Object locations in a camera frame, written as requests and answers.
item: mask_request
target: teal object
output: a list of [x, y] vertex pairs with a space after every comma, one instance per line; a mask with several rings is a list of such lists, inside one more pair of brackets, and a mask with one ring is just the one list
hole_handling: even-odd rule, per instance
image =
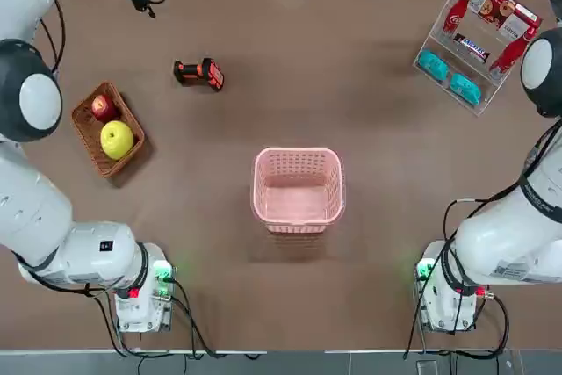
[[464, 75], [453, 75], [450, 79], [449, 89], [471, 105], [479, 105], [480, 103], [480, 98], [482, 97], [480, 88]]
[[436, 54], [429, 50], [423, 50], [418, 56], [418, 64], [425, 69], [437, 81], [444, 81], [447, 77], [449, 67], [447, 63], [439, 59]]

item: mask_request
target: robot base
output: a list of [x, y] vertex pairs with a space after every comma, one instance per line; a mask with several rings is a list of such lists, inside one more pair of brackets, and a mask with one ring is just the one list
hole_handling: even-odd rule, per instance
[[[435, 265], [444, 241], [431, 242], [423, 257], [415, 267], [414, 293], [417, 302], [425, 280]], [[423, 293], [420, 307], [420, 328], [422, 331], [447, 332], [455, 329], [460, 296], [447, 284], [443, 275], [441, 260], [431, 274]], [[458, 312], [456, 331], [466, 331], [473, 327], [476, 309], [476, 295], [464, 296]]]
[[115, 294], [119, 331], [147, 333], [169, 331], [171, 327], [173, 285], [159, 278], [174, 277], [163, 251], [153, 243], [144, 243], [148, 252], [148, 274], [144, 285], [126, 299]]

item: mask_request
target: brown table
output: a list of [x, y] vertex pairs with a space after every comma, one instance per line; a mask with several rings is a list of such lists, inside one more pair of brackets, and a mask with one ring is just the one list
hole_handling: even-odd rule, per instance
[[[25, 150], [77, 220], [122, 221], [165, 248], [214, 348], [403, 349], [413, 266], [441, 237], [445, 206], [511, 183], [549, 124], [518, 72], [475, 118], [412, 67], [443, 1], [168, 0], [154, 20], [129, 0], [61, 0], [65, 115]], [[553, 26], [549, 0], [521, 1]], [[54, 13], [47, 22], [57, 27]], [[171, 73], [175, 59], [206, 54], [226, 73], [219, 94]], [[97, 176], [69, 117], [102, 81], [124, 92], [150, 139], [151, 154], [115, 184]], [[322, 241], [275, 243], [254, 219], [251, 163], [266, 146], [341, 155], [347, 209]], [[5, 249], [0, 271], [0, 349], [110, 347], [95, 303], [27, 284]], [[510, 347], [562, 347], [559, 286], [494, 291], [511, 315]], [[493, 347], [497, 316], [429, 345]], [[189, 331], [178, 317], [172, 333], [136, 344], [189, 349]]]

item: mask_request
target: pink basket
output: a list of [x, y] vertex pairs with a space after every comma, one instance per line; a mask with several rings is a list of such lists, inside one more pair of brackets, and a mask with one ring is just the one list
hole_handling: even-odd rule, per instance
[[252, 207], [274, 233], [322, 233], [343, 213], [342, 162], [327, 148], [266, 148], [256, 158]]

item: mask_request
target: yellow apple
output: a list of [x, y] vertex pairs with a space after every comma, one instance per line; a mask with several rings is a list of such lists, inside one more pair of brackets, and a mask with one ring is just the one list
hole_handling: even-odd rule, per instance
[[133, 131], [119, 120], [106, 123], [99, 136], [102, 149], [113, 160], [123, 158], [133, 147]]

